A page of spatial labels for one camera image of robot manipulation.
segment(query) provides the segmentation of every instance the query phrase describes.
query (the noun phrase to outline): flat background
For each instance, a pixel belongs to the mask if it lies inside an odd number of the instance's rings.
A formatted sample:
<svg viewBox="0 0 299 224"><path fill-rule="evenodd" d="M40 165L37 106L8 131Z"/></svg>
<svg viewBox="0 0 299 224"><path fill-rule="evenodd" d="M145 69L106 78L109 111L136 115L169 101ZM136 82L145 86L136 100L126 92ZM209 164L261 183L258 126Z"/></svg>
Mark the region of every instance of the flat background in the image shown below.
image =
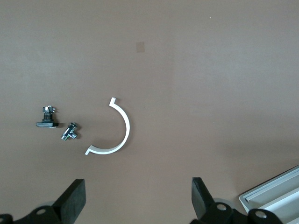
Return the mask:
<svg viewBox="0 0 299 224"><path fill-rule="evenodd" d="M242 192L299 164L298 11L297 0L1 0L0 213L21 218L84 178L76 224L187 224L193 176L242 210ZM86 156L123 139L111 97L129 140ZM61 128L35 127L46 105ZM79 137L62 141L72 121Z"/></svg>

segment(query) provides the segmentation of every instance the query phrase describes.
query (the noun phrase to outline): beige surface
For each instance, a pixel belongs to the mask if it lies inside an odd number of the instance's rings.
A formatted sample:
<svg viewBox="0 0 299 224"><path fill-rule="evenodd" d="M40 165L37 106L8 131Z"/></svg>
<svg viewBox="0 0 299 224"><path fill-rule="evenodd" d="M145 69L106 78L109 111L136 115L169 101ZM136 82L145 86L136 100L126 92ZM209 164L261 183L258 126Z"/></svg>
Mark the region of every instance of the beige surface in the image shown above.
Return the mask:
<svg viewBox="0 0 299 224"><path fill-rule="evenodd" d="M187 224L191 178L214 197L299 164L299 1L1 0L0 213L76 178L76 224ZM144 42L144 52L138 43ZM125 147L113 147L128 114ZM63 128L41 129L53 105ZM69 122L77 140L60 139Z"/></svg>

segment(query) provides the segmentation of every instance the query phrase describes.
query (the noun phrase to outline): curved plastic part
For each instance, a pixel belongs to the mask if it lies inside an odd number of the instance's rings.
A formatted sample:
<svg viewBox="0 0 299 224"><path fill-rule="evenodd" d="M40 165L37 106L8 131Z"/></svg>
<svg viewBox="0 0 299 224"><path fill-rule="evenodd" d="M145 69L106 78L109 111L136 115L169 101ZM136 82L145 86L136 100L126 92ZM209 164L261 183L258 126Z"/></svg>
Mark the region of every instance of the curved plastic part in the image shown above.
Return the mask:
<svg viewBox="0 0 299 224"><path fill-rule="evenodd" d="M123 117L123 119L125 120L126 123L126 135L125 138L123 139L123 141L116 147L113 148L109 148L109 149L103 149L103 148L97 148L93 145L91 145L88 150L85 152L85 155L88 155L88 153L95 153L95 154L101 154L101 155L105 155L105 154L111 154L116 152L117 150L119 150L121 147L123 147L123 145L126 143L129 133L130 133L130 122L129 122L129 118L126 115L126 113L124 112L123 109L121 109L118 105L115 104L116 98L112 97L109 106L113 107L114 109L116 109Z"/></svg>

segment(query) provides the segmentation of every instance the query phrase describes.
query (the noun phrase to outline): white c-shaped ring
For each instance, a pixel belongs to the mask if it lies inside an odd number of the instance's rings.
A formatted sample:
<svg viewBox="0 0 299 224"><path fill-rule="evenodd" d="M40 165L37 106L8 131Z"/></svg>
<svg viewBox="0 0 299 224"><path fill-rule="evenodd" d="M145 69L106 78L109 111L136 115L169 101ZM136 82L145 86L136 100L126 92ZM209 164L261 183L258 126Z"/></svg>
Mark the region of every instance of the white c-shaped ring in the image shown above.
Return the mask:
<svg viewBox="0 0 299 224"><path fill-rule="evenodd" d="M114 109L116 109L123 117L123 119L125 120L126 123L126 135L124 140L116 147L114 148L109 148L109 149L103 149L103 148L97 148L93 145L91 145L88 150L85 152L85 155L88 155L89 152L92 153L96 153L96 154L101 154L101 155L105 155L105 154L110 154L110 153L114 153L117 150L119 150L127 141L129 133L130 133L130 122L129 122L129 118L126 115L126 113L124 112L123 109L121 109L118 105L115 104L116 98L112 97L109 106L113 107Z"/></svg>

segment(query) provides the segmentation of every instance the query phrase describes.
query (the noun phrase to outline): white curved object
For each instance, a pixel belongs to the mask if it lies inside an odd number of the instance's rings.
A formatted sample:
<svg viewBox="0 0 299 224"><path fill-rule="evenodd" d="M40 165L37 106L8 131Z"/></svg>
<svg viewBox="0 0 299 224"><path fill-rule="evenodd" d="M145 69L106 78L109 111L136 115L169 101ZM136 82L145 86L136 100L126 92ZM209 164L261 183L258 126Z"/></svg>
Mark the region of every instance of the white curved object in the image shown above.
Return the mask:
<svg viewBox="0 0 299 224"><path fill-rule="evenodd" d="M116 101L116 98L112 97L109 106L113 107L114 109L116 109L122 115L123 119L125 120L125 123L126 123L126 135L125 135L124 140L118 146L116 146L114 148L108 148L108 149L97 148L97 147L91 145L88 148L88 150L85 152L85 155L88 155L89 152L96 153L96 154L101 154L101 155L114 153L117 150L119 150L126 143L126 141L128 139L128 136L129 136L129 133L130 133L130 122L129 122L129 118L126 115L126 113L124 112L124 110L121 109L118 105L115 104L115 101Z"/></svg>

